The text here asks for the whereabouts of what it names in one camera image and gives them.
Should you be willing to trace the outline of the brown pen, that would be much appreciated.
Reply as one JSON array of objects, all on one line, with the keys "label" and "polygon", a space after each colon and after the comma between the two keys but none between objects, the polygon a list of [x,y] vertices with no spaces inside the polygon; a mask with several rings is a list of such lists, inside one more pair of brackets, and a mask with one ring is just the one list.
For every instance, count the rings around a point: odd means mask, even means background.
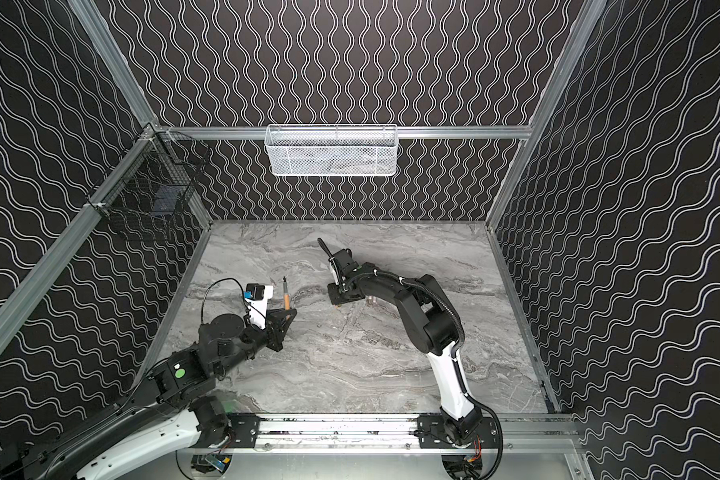
[{"label": "brown pen", "polygon": [[290,298],[287,277],[285,277],[285,276],[283,276],[283,278],[282,278],[282,287],[283,287],[284,308],[286,310],[289,310],[291,308],[291,298]]}]

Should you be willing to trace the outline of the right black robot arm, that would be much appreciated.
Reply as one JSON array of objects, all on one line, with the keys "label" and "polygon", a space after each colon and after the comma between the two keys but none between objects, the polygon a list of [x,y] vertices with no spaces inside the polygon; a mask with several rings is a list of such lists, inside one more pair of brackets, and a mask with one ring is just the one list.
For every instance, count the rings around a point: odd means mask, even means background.
[{"label": "right black robot arm", "polygon": [[349,249],[330,253],[328,259],[334,278],[327,286],[331,303],[374,297],[395,306],[409,340],[425,354],[435,375],[446,439],[459,446],[471,443],[483,415],[461,361],[465,331],[460,316],[437,280],[429,274],[410,278],[361,264]]}]

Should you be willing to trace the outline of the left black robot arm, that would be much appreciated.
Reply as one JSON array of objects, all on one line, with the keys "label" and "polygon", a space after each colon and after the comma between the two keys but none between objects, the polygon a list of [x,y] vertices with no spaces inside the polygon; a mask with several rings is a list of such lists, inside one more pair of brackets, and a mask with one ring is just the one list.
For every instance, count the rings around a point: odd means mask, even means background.
[{"label": "left black robot arm", "polygon": [[217,381],[263,348],[281,350],[296,315],[277,308],[262,326],[231,313],[200,324],[196,342],[81,425],[47,443],[5,449],[0,478],[118,479],[182,449],[224,449],[238,435],[212,393]]}]

